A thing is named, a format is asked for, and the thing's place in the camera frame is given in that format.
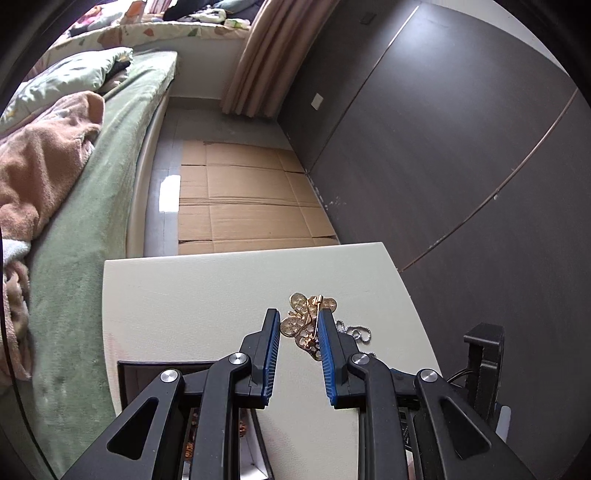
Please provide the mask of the dark wooden wardrobe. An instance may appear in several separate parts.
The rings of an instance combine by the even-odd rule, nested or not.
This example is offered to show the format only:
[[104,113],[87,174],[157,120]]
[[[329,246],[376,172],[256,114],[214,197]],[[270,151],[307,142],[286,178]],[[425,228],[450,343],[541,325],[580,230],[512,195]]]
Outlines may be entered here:
[[339,240],[388,249],[445,374],[469,329],[504,327],[510,446],[561,478],[590,435],[590,109],[572,80],[473,16],[342,1],[279,121]]

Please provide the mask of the pink fleece blanket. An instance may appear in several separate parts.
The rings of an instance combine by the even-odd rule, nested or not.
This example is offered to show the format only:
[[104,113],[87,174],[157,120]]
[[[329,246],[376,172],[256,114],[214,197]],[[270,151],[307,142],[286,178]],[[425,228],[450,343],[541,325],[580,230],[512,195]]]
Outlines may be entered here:
[[29,271],[24,258],[77,182],[94,149],[105,101],[91,91],[58,99],[1,139],[1,385],[28,381]]

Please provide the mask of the window seat patterned cushion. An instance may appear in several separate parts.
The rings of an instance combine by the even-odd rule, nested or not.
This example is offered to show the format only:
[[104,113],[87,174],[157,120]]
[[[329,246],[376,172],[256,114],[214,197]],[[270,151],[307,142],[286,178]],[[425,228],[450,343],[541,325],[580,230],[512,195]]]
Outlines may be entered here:
[[228,25],[200,22],[142,22],[114,25],[56,41],[40,58],[45,66],[78,52],[116,47],[137,47],[160,40],[197,38],[205,40],[245,39],[250,26],[239,19]]

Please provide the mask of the right pink curtain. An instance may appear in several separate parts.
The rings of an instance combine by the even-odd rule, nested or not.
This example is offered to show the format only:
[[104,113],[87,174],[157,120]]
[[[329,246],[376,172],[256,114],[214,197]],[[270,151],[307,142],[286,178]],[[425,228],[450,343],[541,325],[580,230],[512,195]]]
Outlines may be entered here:
[[266,1],[221,98],[224,114],[274,118],[337,0]]

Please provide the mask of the green bed mattress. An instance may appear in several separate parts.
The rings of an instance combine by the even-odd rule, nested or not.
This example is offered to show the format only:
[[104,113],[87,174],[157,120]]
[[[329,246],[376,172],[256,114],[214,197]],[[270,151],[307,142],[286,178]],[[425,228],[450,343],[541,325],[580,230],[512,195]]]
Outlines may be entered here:
[[103,266],[126,255],[142,150],[177,72],[173,51],[135,52],[98,92],[103,126],[58,211],[32,242],[32,375],[1,385],[5,479],[62,476],[112,421],[103,354]]

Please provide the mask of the white wall socket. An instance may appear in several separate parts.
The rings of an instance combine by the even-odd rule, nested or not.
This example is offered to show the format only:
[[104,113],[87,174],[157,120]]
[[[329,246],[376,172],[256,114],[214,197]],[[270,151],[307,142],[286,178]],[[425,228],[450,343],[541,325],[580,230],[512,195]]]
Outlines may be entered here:
[[322,95],[319,93],[315,93],[314,98],[311,100],[311,108],[313,108],[315,111],[318,111],[323,101],[324,97],[322,97]]

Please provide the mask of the black jewelry box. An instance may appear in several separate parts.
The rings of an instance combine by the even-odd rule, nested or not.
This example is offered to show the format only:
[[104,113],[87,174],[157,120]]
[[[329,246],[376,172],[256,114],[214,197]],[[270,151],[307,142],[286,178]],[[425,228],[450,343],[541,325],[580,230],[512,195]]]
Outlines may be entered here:
[[[148,384],[163,371],[176,369],[182,375],[204,371],[212,362],[117,362],[117,378],[121,409],[125,409]],[[193,447],[197,439],[200,404],[191,407],[185,429],[183,465],[180,479],[190,478],[193,463]],[[273,479],[259,418],[255,409],[240,409],[238,413],[239,473],[242,479]]]

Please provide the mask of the light green quilt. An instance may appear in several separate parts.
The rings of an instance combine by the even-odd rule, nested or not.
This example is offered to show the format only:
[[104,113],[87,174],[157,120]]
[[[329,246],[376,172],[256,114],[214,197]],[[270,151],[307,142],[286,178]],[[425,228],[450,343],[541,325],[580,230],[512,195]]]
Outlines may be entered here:
[[98,92],[132,60],[133,50],[128,47],[80,52],[60,60],[20,84],[2,113],[1,133],[15,128],[63,96],[87,90]]

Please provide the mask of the flattened cardboard on floor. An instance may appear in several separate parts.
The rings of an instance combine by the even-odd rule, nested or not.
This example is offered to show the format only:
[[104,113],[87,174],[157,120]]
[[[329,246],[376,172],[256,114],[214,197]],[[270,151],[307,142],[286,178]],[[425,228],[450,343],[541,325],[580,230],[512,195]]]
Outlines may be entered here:
[[179,254],[339,243],[296,153],[198,140],[182,146],[177,235]]

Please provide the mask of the gold butterfly brooch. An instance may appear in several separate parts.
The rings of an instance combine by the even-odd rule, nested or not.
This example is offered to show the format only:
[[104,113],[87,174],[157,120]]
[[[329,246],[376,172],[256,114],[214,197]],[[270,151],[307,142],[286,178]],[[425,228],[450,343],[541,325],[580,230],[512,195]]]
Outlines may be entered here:
[[297,347],[307,352],[315,361],[322,360],[318,344],[318,315],[324,309],[337,310],[337,301],[332,297],[315,295],[307,297],[302,293],[290,296],[290,311],[280,321],[280,333],[293,338]]

